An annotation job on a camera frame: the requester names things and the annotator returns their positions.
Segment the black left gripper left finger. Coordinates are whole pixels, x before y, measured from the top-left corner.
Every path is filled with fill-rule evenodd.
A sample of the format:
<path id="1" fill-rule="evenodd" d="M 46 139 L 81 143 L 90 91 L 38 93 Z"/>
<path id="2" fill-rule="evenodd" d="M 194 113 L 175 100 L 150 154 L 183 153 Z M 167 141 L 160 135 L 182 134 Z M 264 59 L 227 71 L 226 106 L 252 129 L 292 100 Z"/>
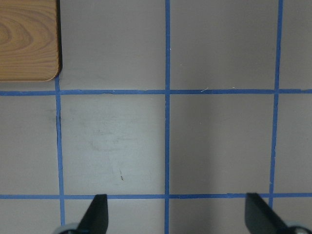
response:
<path id="1" fill-rule="evenodd" d="M 95 195 L 79 223 L 58 227 L 55 234 L 105 234 L 108 230 L 107 195 Z"/>

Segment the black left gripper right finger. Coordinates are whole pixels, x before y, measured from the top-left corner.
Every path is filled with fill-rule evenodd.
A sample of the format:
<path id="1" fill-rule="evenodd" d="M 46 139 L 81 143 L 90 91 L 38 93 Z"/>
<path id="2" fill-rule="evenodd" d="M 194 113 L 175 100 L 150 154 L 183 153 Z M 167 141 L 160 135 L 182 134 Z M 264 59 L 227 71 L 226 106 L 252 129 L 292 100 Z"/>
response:
<path id="1" fill-rule="evenodd" d="M 245 225 L 251 234 L 310 234 L 300 225 L 286 224 L 257 193 L 245 196 Z"/>

